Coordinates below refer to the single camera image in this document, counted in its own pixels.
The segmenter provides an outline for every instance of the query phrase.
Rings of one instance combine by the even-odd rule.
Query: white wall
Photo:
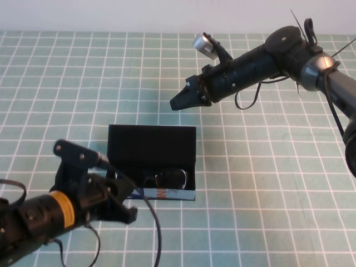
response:
[[[317,34],[356,34],[356,0],[0,0],[0,28],[270,33],[311,17]]]

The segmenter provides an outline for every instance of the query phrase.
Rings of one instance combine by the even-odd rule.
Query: yellow tape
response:
[[[58,202],[62,209],[65,228],[72,226],[75,221],[75,215],[71,200],[60,191],[53,191],[50,195]]]

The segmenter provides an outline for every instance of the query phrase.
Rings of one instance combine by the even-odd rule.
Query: silver metal joint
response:
[[[330,68],[336,60],[326,53],[320,53],[312,57],[301,69],[299,83],[307,91],[318,91],[317,83],[320,73]]]

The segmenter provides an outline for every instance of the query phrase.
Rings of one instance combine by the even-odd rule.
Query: black wire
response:
[[[259,92],[260,92],[262,83],[263,83],[263,84],[270,84],[270,83],[275,83],[275,82],[281,82],[281,81],[287,80],[288,78],[289,78],[289,77],[284,77],[284,78],[281,78],[281,79],[278,79],[278,80],[274,80],[274,81],[260,82],[260,83],[258,84],[258,86],[257,86],[255,98],[254,98],[252,104],[251,104],[250,106],[248,106],[248,107],[245,107],[245,108],[240,107],[240,105],[239,105],[239,103],[238,103],[238,95],[239,95],[239,92],[240,92],[240,91],[237,92],[236,95],[235,95],[235,105],[236,105],[236,107],[237,107],[238,109],[240,109],[240,110],[247,110],[248,108],[252,107],[252,106],[256,103],[256,101],[257,101],[258,94],[259,94]]]
[[[299,84],[298,83],[296,83],[296,91],[298,92],[299,98],[301,98],[300,93],[299,93]]]
[[[112,166],[110,166],[110,168],[113,171],[115,171],[118,174],[118,176],[123,177],[137,192],[139,192],[139,194],[141,195],[143,200],[146,202],[147,206],[150,208],[153,217],[155,218],[156,226],[157,226],[157,235],[158,235],[158,249],[157,249],[157,257],[156,257],[154,267],[158,267],[158,265],[160,263],[160,259],[161,259],[161,252],[162,252],[162,233],[161,233],[161,225],[160,225],[158,216],[157,216],[154,208],[152,207],[151,203],[149,202],[148,198],[142,194],[140,188],[130,178],[128,178],[125,174],[123,174],[121,171],[116,170]]]
[[[305,34],[304,34],[304,32],[303,32],[303,29],[301,28],[301,25],[299,24],[299,21],[297,20],[297,18],[296,18],[296,16],[294,15],[293,11],[292,11],[292,10],[290,10],[290,11],[291,11],[291,13],[293,14],[293,17],[295,18],[296,22],[298,23],[298,26],[299,26],[299,28],[300,28],[300,30],[301,30],[303,36],[304,36],[305,41],[308,42],[308,41],[306,40]]]
[[[347,45],[345,45],[343,48],[341,48],[338,52],[336,52],[335,54],[332,55],[332,57],[336,56],[338,53],[340,53],[342,50],[344,50],[345,48],[347,48],[350,44],[352,44],[354,41],[356,41],[356,38],[353,39],[351,42],[349,42]]]
[[[15,202],[11,203],[10,205],[8,205],[5,208],[3,208],[2,210],[0,210],[0,215],[2,215],[2,214],[5,214],[5,213],[19,207],[24,202],[26,195],[27,195],[27,191],[26,191],[25,185],[20,182],[17,182],[17,181],[0,179],[0,184],[17,186],[23,190],[23,193],[18,200],[16,200]]]
[[[95,258],[94,258],[93,262],[89,265],[89,267],[93,267],[94,264],[96,263],[98,257],[99,257],[99,253],[100,253],[100,247],[101,247],[100,237],[99,237],[98,232],[90,224],[85,225],[85,228],[88,228],[88,229],[92,230],[94,232],[94,234],[96,235],[96,237],[98,238],[98,251],[97,251],[97,253],[95,255]],[[62,241],[60,239],[53,239],[53,240],[50,241],[50,243],[53,243],[53,242],[57,243],[58,246],[60,246],[62,266],[66,267],[66,264],[65,264],[65,262],[63,260],[63,244],[62,244]]]
[[[335,122],[338,126],[338,129],[339,129],[339,132],[341,134],[341,137],[344,136],[344,129],[343,129],[343,126],[341,125],[341,122],[339,120],[339,117],[335,111],[335,108],[334,108],[334,105],[333,105],[333,101],[332,101],[332,97],[331,97],[331,94],[330,94],[330,88],[329,88],[329,82],[328,82],[328,75],[330,73],[332,73],[334,71],[333,68],[330,68],[326,71],[324,71],[323,73],[323,80],[324,80],[324,86],[325,86],[325,91],[327,92],[326,94],[326,97],[327,97],[327,100],[328,100],[328,104],[329,104],[329,107],[330,107],[330,110],[334,116],[334,119],[335,119]]]

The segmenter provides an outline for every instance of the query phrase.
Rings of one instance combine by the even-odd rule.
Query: table surface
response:
[[[262,34],[214,34],[237,57]],[[332,55],[351,36],[318,36]],[[263,85],[241,112],[234,97],[209,108],[171,111],[169,100],[210,59],[193,34],[0,31],[0,177],[28,196],[53,185],[57,139],[106,153],[110,123],[197,127],[196,200],[153,201],[161,221],[160,266],[355,266],[356,187],[325,97],[293,81]],[[356,45],[337,56],[356,78]],[[256,86],[239,95],[242,106]],[[340,119],[344,126],[347,118]],[[1,187],[14,199],[19,190]],[[137,221],[95,222],[99,266],[152,266],[156,231],[140,200]],[[61,237],[67,266],[88,266],[94,234]],[[61,266],[43,246],[14,266]]]

